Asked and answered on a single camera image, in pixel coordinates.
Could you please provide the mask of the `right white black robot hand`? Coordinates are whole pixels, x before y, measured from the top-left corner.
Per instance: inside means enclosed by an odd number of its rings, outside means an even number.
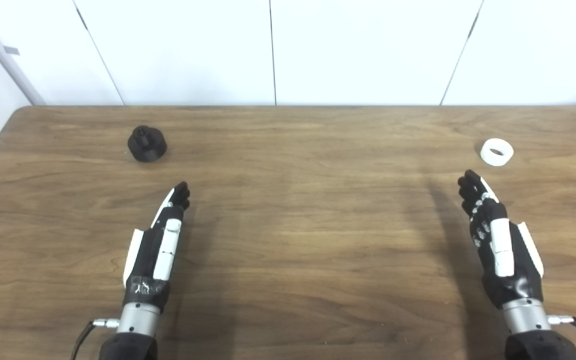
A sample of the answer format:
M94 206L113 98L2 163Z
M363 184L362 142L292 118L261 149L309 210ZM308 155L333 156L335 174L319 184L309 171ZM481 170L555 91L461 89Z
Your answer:
M458 185L489 300L498 309L520 299L542 302L544 264L527 224L510 220L505 205L475 171L466 170Z

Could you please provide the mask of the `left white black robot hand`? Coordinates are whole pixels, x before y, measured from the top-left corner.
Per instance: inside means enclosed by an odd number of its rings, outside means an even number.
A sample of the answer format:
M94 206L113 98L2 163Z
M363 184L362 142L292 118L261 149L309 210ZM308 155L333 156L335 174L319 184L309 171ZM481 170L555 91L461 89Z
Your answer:
M187 182L178 183L160 204L151 226L134 230L123 272L123 305L139 303L164 312L190 194Z

